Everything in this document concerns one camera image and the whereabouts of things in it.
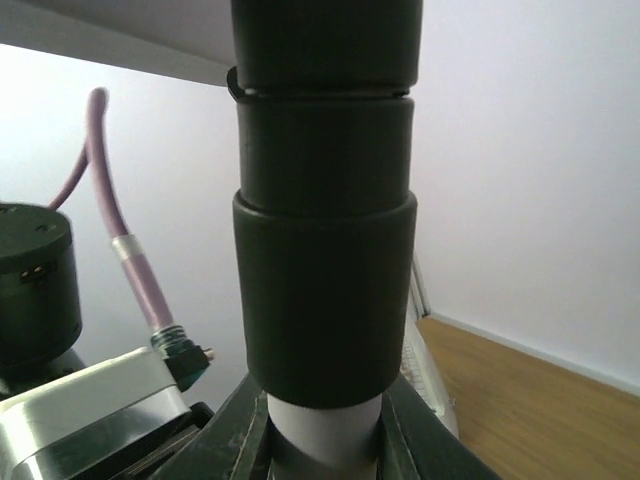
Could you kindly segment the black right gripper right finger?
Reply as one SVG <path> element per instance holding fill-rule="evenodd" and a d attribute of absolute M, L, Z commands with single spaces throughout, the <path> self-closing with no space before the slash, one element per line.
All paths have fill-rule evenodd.
<path fill-rule="evenodd" d="M 377 477 L 490 480 L 499 475 L 467 449 L 404 377 L 382 395 Z"/>

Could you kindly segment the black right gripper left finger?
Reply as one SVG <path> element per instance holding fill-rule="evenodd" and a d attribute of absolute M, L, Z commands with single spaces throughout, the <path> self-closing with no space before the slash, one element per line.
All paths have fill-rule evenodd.
<path fill-rule="evenodd" d="M 267 394 L 246 375 L 193 440 L 154 473 L 159 480 L 268 479 Z"/>

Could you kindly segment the white metronome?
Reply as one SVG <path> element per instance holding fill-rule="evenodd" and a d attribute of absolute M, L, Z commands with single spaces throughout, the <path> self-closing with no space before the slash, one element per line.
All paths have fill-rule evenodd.
<path fill-rule="evenodd" d="M 418 321 L 430 312 L 421 269 L 417 256 L 413 255 L 400 371 L 440 422 L 458 438 L 454 401 L 447 393 L 435 360 L 418 328 Z"/>

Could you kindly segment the white tripod music stand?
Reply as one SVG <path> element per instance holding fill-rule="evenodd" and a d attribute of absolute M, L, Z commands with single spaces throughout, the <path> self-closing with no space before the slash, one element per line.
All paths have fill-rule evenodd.
<path fill-rule="evenodd" d="M 249 372 L 267 394 L 279 479 L 373 479 L 382 395 L 397 379 L 417 201 L 409 189 L 418 1 L 5 1 L 8 45 L 211 85 L 236 101 L 233 199 Z M 178 324 L 116 200 L 107 96 L 81 156 L 111 244 L 182 393 L 208 353 Z M 74 479 L 156 479 L 200 433 L 200 405 Z"/>

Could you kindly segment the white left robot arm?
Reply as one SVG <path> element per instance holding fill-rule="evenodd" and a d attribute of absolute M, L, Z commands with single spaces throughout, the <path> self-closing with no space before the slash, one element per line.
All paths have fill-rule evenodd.
<path fill-rule="evenodd" d="M 1 206 L 1 398 L 84 367 L 71 223 L 28 204 Z"/>

